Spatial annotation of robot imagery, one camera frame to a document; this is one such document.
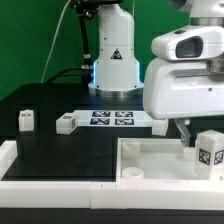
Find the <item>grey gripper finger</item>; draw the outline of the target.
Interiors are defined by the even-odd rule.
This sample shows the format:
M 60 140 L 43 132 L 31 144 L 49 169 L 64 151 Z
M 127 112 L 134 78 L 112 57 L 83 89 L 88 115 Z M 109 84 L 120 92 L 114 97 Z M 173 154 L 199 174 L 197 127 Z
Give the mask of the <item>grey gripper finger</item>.
M 181 133 L 181 142 L 184 147 L 190 146 L 191 134 L 187 128 L 190 124 L 190 120 L 186 118 L 175 118 L 174 122 Z

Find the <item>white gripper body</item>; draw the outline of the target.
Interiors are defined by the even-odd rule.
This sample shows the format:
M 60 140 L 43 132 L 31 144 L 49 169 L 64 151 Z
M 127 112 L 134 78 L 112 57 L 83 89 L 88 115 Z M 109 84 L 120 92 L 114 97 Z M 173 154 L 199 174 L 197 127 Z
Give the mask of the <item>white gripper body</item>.
M 224 115 L 224 74 L 205 61 L 154 59 L 147 67 L 143 108 L 153 119 Z

